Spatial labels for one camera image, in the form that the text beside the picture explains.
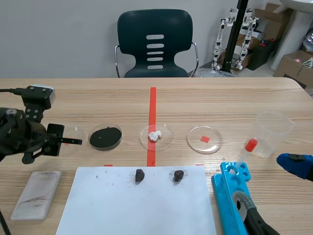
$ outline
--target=black substance in petri dish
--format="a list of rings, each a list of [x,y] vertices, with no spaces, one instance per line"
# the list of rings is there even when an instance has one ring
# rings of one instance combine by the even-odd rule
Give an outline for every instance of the black substance in petri dish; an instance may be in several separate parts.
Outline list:
[[[93,132],[89,142],[95,148],[112,149],[111,147],[118,143],[121,137],[122,132],[119,129],[115,127],[107,127]]]

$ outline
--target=red tape line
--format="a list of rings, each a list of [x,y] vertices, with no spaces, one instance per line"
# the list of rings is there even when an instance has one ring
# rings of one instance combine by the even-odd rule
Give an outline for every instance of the red tape line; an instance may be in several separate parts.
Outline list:
[[[156,131],[157,118],[157,88],[150,88],[150,109],[148,133]],[[148,138],[147,166],[156,166],[156,142]]]

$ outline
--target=white paper sheet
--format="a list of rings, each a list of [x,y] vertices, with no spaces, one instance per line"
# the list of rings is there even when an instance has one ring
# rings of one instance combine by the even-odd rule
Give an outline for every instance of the white paper sheet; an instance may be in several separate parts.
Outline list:
[[[216,235],[204,168],[80,167],[56,235]]]

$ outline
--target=wooden table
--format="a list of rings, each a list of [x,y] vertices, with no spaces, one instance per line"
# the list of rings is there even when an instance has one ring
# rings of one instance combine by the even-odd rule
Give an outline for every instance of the wooden table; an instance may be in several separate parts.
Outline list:
[[[30,165],[21,163],[21,154],[6,157],[0,163],[0,208],[9,217],[31,172],[63,173],[46,220],[9,221],[17,235],[55,234],[77,167],[146,165],[147,150],[139,134],[148,125],[151,86],[157,89],[156,122],[166,124],[175,135],[170,148],[156,152],[156,165],[204,165],[219,235],[223,232],[211,176],[220,172],[220,163],[240,157],[258,112],[277,110],[298,124],[270,158],[247,159],[252,176],[248,187],[263,219],[280,234],[313,233],[313,183],[287,173],[276,163],[280,153],[313,153],[313,100],[291,79],[1,79],[0,83],[1,88],[55,87],[57,99],[45,112],[44,125],[76,126],[85,133],[84,139],[97,125],[117,124],[123,132],[122,143],[109,152],[94,150],[85,141],[78,149],[62,147],[59,157],[41,156]],[[13,94],[0,94],[0,107],[24,110],[22,99]],[[189,147],[186,136],[197,125],[211,125],[220,131],[223,145],[218,152],[205,155]]]

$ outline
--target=plastic beaker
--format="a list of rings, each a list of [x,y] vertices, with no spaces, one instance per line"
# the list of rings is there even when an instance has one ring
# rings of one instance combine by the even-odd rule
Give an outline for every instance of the plastic beaker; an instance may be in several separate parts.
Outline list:
[[[294,123],[285,115],[275,111],[258,113],[253,130],[248,136],[258,141],[253,153],[260,157],[269,157],[277,145],[290,133]]]

